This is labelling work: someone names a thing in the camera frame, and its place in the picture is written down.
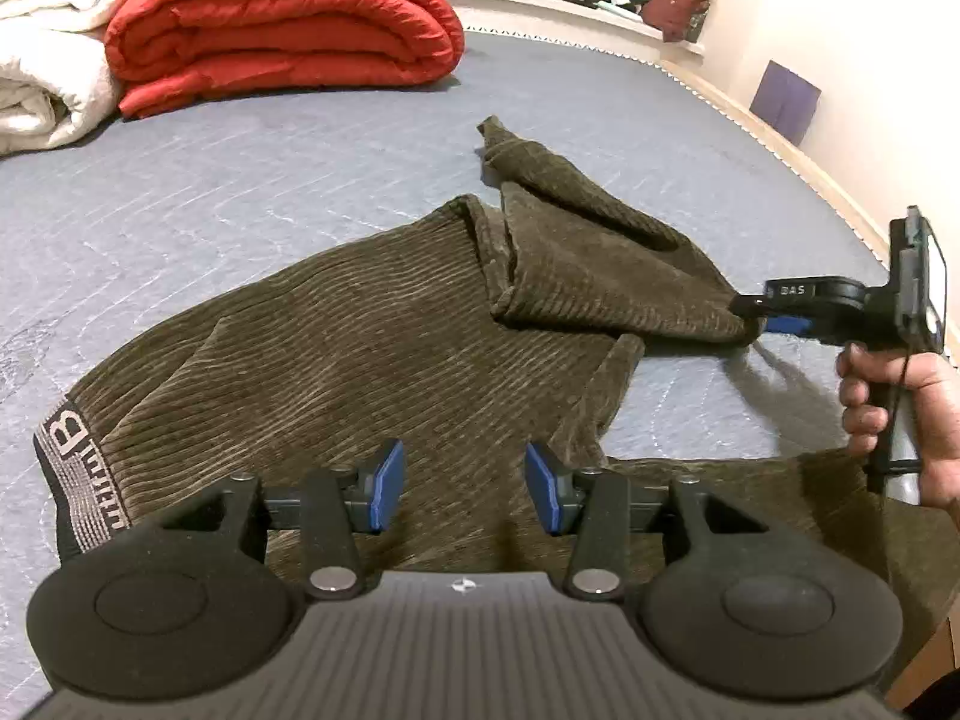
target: mattress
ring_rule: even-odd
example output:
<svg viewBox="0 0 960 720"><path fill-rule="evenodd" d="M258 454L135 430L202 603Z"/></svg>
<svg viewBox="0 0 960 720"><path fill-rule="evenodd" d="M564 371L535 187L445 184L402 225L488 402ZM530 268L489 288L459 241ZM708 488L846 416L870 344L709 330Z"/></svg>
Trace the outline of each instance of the mattress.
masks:
<svg viewBox="0 0 960 720"><path fill-rule="evenodd" d="M0 718L48 689L24 632L56 567L54 506L31 445L60 394L137 333L324 248L419 218L485 183L475 126L573 160L690 235L731 283L885 271L751 135L659 68L472 33L453 76L416 90L286 93L114 121L0 161ZM795 455L843 442L835 350L650 349L604 445L621 457Z"/></svg>

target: metal screw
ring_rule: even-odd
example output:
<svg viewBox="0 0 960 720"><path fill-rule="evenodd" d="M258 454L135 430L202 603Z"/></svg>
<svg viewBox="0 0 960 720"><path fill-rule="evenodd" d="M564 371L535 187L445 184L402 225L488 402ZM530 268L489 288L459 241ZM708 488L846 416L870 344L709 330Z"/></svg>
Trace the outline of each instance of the metal screw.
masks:
<svg viewBox="0 0 960 720"><path fill-rule="evenodd" d="M328 565L310 574L310 584L318 590L341 592L357 584L357 575L342 565Z"/></svg>
<svg viewBox="0 0 960 720"><path fill-rule="evenodd" d="M620 578L606 568L584 568L573 575L573 586L581 592L600 595L616 590Z"/></svg>

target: black handle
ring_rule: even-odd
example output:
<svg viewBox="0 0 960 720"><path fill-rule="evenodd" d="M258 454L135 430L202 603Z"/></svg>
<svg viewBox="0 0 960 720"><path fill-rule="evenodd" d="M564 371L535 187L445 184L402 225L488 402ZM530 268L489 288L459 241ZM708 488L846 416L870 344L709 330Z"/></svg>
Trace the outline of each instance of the black handle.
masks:
<svg viewBox="0 0 960 720"><path fill-rule="evenodd" d="M917 418L913 392L899 385L870 384L870 405L887 410L886 428L867 459L867 489L904 503L920 504Z"/></svg>

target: wooden trim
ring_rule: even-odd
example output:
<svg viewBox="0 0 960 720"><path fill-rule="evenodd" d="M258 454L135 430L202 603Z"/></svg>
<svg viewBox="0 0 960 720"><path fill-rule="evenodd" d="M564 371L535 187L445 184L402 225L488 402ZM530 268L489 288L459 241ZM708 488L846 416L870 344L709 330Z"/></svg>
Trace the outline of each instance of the wooden trim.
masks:
<svg viewBox="0 0 960 720"><path fill-rule="evenodd" d="M659 62L659 66L663 67L680 83L688 86L690 90L710 103L728 119L747 130L768 151L776 154L784 162L784 165L790 167L790 170L803 178L803 181L808 183L813 191L816 191L834 211L837 211L840 218L850 225L856 236L870 248L870 251L874 252L878 260L889 268L890 241L886 229L870 218L870 215L863 210L859 203L847 194L843 187L834 181L822 167L779 132L776 132L769 124L757 119L740 103L699 77L694 71L667 61ZM954 349L960 351L958 340L960 340L960 328L951 319L947 319L947 357L954 365L956 365L957 360L952 357L950 351Z"/></svg>

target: quilted mattress cover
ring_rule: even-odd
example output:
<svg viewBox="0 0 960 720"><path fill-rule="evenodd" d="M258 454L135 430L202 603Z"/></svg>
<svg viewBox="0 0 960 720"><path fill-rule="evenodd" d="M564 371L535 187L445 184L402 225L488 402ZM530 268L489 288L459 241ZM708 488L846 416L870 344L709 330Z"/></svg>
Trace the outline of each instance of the quilted mattress cover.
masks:
<svg viewBox="0 0 960 720"><path fill-rule="evenodd" d="M659 68L508 36L470 33L455 74L424 89L202 103L0 160L0 718L48 689L24 632L32 589L56 566L31 445L40 418L122 343L205 298L465 191L497 204L475 153L491 113L690 235L741 292L774 276L885 280L803 180ZM723 354L659 344L606 450L840 445L834 355L780 336Z"/></svg>
<svg viewBox="0 0 960 720"><path fill-rule="evenodd" d="M256 89L414 86L464 33L446 0L126 0L104 38L125 116Z"/></svg>

